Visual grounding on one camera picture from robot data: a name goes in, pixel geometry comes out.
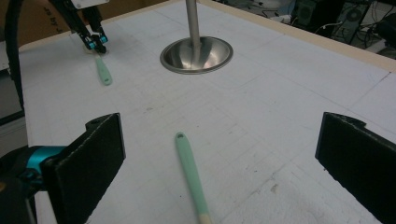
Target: green utensil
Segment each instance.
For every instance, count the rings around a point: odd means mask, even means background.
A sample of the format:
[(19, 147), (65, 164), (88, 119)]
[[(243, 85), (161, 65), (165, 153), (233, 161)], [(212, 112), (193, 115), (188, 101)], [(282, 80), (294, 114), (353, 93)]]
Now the green utensil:
[(102, 60), (102, 57), (99, 55), (95, 55), (96, 66), (98, 68), (99, 78), (101, 79), (102, 83), (106, 86), (110, 85), (113, 82), (113, 79), (108, 71), (107, 66)]
[(198, 212), (199, 222), (200, 224), (212, 224), (194, 156), (191, 151), (189, 140), (184, 133), (176, 134), (176, 146)]

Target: stainless steel bowl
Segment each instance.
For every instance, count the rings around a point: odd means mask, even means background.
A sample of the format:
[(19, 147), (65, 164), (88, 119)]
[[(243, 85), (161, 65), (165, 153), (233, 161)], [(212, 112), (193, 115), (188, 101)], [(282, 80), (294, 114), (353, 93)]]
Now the stainless steel bowl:
[(172, 72), (202, 74), (221, 68), (233, 57), (233, 48), (227, 42), (211, 37), (200, 37), (200, 48), (193, 48), (190, 38), (178, 40), (161, 53), (161, 63)]

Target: metal rod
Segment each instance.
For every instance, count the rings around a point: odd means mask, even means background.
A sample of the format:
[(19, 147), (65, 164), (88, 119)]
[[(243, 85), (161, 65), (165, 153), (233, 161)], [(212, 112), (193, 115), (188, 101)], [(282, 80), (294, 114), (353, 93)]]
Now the metal rod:
[(201, 41), (198, 28), (198, 13), (196, 0), (186, 0), (187, 16), (189, 19), (190, 38), (192, 48), (195, 53), (201, 48)]

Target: black foam pad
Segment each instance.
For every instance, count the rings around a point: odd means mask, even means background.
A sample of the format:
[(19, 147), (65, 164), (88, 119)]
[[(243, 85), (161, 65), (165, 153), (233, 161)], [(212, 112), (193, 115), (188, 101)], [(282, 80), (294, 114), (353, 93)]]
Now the black foam pad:
[(60, 154), (41, 162), (58, 223), (85, 223), (125, 159), (120, 115), (86, 124), (87, 131)]
[(364, 126), (324, 113), (315, 157), (379, 221), (396, 223), (396, 145)]

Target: white table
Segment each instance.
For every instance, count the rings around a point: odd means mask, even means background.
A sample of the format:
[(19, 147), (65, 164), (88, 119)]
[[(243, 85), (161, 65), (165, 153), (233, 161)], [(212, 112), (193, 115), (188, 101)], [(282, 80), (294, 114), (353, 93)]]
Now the white table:
[[(314, 155), (324, 111), (361, 119), (396, 142), (394, 64), (203, 3), (201, 35), (234, 50), (209, 74), (183, 76), (161, 66), (161, 51), (189, 35), (182, 1), (104, 25), (108, 87), (76, 35), (21, 53), (30, 146), (69, 145), (85, 122), (121, 114), (127, 158), (91, 223), (197, 223), (177, 157), (178, 131), (191, 141), (214, 223), (379, 223)], [(377, 61), (367, 63), (370, 57)], [(54, 223), (46, 193), (36, 203), (39, 223)]]

